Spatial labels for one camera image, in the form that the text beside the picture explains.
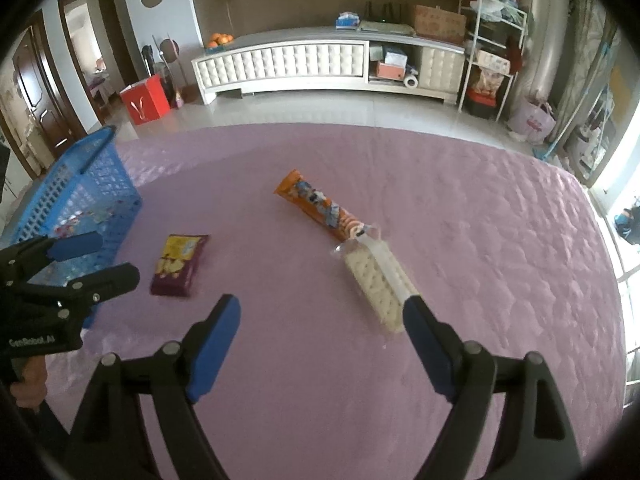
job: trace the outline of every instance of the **curtain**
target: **curtain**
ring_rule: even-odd
[[[558,105],[552,140],[561,132],[563,137],[568,136],[586,120],[591,105],[609,81],[620,45],[618,27],[600,0],[575,0],[575,9],[574,65]],[[592,77],[591,89],[583,99]]]

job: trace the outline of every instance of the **pile of oranges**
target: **pile of oranges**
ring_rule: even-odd
[[[231,34],[220,34],[216,32],[212,34],[209,38],[209,43],[207,43],[207,48],[213,48],[215,46],[224,45],[225,43],[229,43],[233,41],[234,37]]]

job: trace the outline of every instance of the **door frame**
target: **door frame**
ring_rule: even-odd
[[[69,34],[69,28],[66,24],[66,16],[65,16],[65,6],[71,4],[78,0],[58,0],[58,12],[60,14],[60,22],[62,24],[62,32],[65,35],[66,47],[69,50],[69,54],[71,55],[71,61],[74,64],[76,69],[76,73],[78,74],[78,79],[80,80],[80,84],[84,89],[84,94],[87,99],[91,103],[91,108],[94,109],[96,117],[98,117],[98,121],[102,126],[105,125],[105,119],[102,116],[102,112],[100,111],[100,107],[95,102],[94,97],[91,95],[91,91],[89,90],[89,86],[87,85],[84,74],[82,73],[82,69],[80,68],[80,63],[78,61],[78,56],[76,56],[76,50],[74,49],[74,45],[71,41],[71,35]],[[138,81],[138,74],[136,74],[136,69],[133,65],[133,60],[131,59],[131,55],[129,53],[129,49],[127,48],[126,40],[124,39],[124,34],[122,32],[122,25],[120,24],[120,20],[118,18],[118,13],[116,11],[116,5],[114,0],[98,0],[98,6],[100,7],[100,13],[102,15],[102,20],[104,22],[104,28],[107,31],[107,37],[109,39],[109,43],[111,44],[111,51],[113,52],[113,57],[116,60],[116,64],[118,65],[118,70],[120,71],[120,75],[122,76],[122,80],[125,85],[131,85]]]
[[[42,69],[43,81],[47,86],[47,91],[51,96],[54,104],[58,108],[60,114],[69,124],[69,127],[71,128],[71,136],[75,140],[80,140],[86,136],[86,131],[82,127],[82,123],[80,122],[80,119],[78,119],[78,115],[76,115],[76,111],[74,110],[71,101],[66,94],[65,88],[62,85],[62,80],[60,79],[60,74],[58,73],[56,64],[53,61],[53,54],[51,53],[51,49],[49,47],[47,31],[44,26],[44,16],[42,13],[42,9],[36,10],[36,12],[33,13],[30,19],[24,24],[24,28],[20,32],[19,36],[22,37],[30,27],[32,27],[34,30],[34,40],[36,42],[36,46],[38,47],[37,61],[40,65],[40,68]],[[33,171],[33,168],[27,162],[26,157],[22,154],[20,147],[15,140],[14,134],[12,133],[4,115],[2,114],[2,110],[0,110],[0,131],[2,131],[4,138],[11,147],[12,151],[15,153],[15,156],[18,158],[27,174],[31,178],[36,179],[38,175],[35,173],[35,171]]]

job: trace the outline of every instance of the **doorway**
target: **doorway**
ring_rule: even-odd
[[[42,11],[0,64],[0,129],[31,178],[86,135],[53,63]]]
[[[100,124],[126,114],[120,91],[138,81],[113,0],[58,0],[66,46]]]

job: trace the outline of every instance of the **white tufted cabinet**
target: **white tufted cabinet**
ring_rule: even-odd
[[[420,46],[418,88],[370,78],[370,41]],[[237,38],[231,47],[192,61],[205,104],[212,102],[218,92],[234,89],[243,93],[371,90],[418,94],[455,103],[464,65],[462,47],[423,38],[324,28],[252,34]]]

